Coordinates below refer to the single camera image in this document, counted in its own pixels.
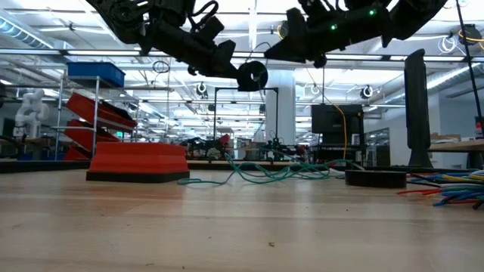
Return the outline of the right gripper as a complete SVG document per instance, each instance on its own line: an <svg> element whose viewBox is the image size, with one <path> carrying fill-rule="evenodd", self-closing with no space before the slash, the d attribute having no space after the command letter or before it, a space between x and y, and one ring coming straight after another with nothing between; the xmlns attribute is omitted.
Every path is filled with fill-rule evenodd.
<svg viewBox="0 0 484 272"><path fill-rule="evenodd" d="M314 61L333 50L383 35L389 20L388 10L370 5L352 11L322 12L304 18L295 8L287 11L289 33L264 52L270 60L294 63Z"/></svg>

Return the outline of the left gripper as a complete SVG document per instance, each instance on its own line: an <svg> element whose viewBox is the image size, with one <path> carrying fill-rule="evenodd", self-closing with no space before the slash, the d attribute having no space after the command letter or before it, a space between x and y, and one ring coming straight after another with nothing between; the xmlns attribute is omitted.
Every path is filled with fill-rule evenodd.
<svg viewBox="0 0 484 272"><path fill-rule="evenodd" d="M201 39L165 21L160 21L148 28L149 45L174 57L189 66L189 73L199 73L208 77L232 78L243 81L242 63L235 66L231 58L235 42L226 40L220 44L204 43Z"/></svg>

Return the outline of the black cable spool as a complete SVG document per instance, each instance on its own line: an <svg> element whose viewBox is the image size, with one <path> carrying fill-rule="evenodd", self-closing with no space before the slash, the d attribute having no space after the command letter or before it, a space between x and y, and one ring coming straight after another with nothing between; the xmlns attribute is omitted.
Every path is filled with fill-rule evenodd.
<svg viewBox="0 0 484 272"><path fill-rule="evenodd" d="M238 69L237 83L239 91L251 92L262 90L268 81L268 70L259 61L242 64Z"/></svg>

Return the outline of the white building column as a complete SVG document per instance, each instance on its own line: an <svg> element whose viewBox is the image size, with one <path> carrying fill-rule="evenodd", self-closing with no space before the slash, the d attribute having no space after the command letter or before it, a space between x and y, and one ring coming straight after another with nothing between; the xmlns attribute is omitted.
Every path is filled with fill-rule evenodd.
<svg viewBox="0 0 484 272"><path fill-rule="evenodd" d="M266 84L265 137L281 143L296 142L296 94L293 70L269 70Z"/></svg>

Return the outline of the black monitor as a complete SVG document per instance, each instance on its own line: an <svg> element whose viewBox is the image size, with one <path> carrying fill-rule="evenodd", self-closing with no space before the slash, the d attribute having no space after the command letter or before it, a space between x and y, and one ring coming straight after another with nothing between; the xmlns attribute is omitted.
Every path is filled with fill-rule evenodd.
<svg viewBox="0 0 484 272"><path fill-rule="evenodd" d="M312 133L322 135L322 144L350 145L354 134L362 134L363 113L358 104L311 105Z"/></svg>

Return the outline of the red and black box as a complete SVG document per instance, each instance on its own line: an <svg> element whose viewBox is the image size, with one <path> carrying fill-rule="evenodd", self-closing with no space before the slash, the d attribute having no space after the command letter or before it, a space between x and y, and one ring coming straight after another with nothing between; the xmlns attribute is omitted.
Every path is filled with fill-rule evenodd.
<svg viewBox="0 0 484 272"><path fill-rule="evenodd" d="M100 142L87 181L166 183L190 177L185 149L162 143Z"/></svg>

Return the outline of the blue plastic bin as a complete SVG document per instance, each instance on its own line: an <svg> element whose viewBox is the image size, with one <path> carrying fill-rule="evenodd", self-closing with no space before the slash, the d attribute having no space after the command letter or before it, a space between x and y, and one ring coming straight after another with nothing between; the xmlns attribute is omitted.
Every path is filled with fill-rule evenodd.
<svg viewBox="0 0 484 272"><path fill-rule="evenodd" d="M94 88L97 79L100 87L123 88L125 73L110 62L68 62L67 78L85 87Z"/></svg>

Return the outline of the metal rack with red bins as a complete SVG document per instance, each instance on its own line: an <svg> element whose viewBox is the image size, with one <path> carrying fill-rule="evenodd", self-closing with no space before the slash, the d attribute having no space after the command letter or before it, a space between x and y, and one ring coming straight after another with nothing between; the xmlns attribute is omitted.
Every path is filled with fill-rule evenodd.
<svg viewBox="0 0 484 272"><path fill-rule="evenodd" d="M67 109L76 117L66 125L53 127L55 140L59 144L63 134L71 141L62 160L89 161L95 155L97 143L123 141L125 134L133 135L138 123L129 112L114 105L116 102L126 102L126 96L108 99L101 97L103 90L113 90L115 87L100 76L78 76L71 80L82 87L92 88L94 96L73 92L66 102L59 100L57 111Z"/></svg>

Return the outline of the black tape roll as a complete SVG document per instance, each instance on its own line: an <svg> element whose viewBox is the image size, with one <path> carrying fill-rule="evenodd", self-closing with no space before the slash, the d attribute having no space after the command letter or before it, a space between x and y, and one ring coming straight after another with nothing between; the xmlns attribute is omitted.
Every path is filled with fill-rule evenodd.
<svg viewBox="0 0 484 272"><path fill-rule="evenodd" d="M402 189L407 185L405 172L346 170L346 185L356 187Z"/></svg>

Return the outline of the thin black slanted pole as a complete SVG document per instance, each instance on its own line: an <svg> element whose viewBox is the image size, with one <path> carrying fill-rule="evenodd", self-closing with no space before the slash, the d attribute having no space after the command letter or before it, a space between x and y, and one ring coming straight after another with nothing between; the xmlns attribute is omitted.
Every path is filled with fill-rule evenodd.
<svg viewBox="0 0 484 272"><path fill-rule="evenodd" d="M460 23L460 27L461 27L462 39L464 40L465 60L466 60L468 67L469 67L470 81L471 81L472 88L473 88L473 96L474 96L474 99L475 99L475 102L476 102L477 117L478 117L478 121L481 125L481 129L483 131L482 134L484 136L484 118L482 117L482 109L481 109L481 104L480 104L479 95L478 95L478 91L477 91L475 75L474 75L474 72L473 72L473 64L472 64L471 58L470 58L471 57L470 56L470 50L469 50L469 47L468 47L468 44L467 44L467 36L466 36L466 32L465 32L465 25L464 25L462 13L461 13L461 6L459 4L459 0L455 0L455 4L456 4L459 23Z"/></svg>

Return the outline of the wooden table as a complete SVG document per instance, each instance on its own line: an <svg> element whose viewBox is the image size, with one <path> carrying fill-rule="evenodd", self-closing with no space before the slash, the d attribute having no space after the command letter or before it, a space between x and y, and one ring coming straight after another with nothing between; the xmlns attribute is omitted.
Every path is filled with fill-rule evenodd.
<svg viewBox="0 0 484 272"><path fill-rule="evenodd" d="M484 168L484 139L432 144L431 153L439 153L438 165L442 168Z"/></svg>

